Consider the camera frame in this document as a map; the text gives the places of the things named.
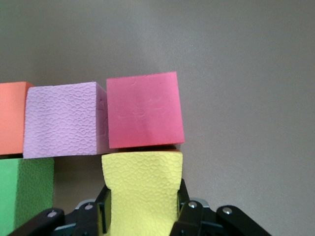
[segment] gray background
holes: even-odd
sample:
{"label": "gray background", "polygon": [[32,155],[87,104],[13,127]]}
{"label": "gray background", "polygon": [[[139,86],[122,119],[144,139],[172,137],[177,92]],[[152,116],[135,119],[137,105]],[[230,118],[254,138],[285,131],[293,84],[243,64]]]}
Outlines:
{"label": "gray background", "polygon": [[[274,236],[315,235],[315,1],[1,1],[0,82],[177,71],[190,196]],[[95,198],[100,156],[55,158],[54,205]]]}

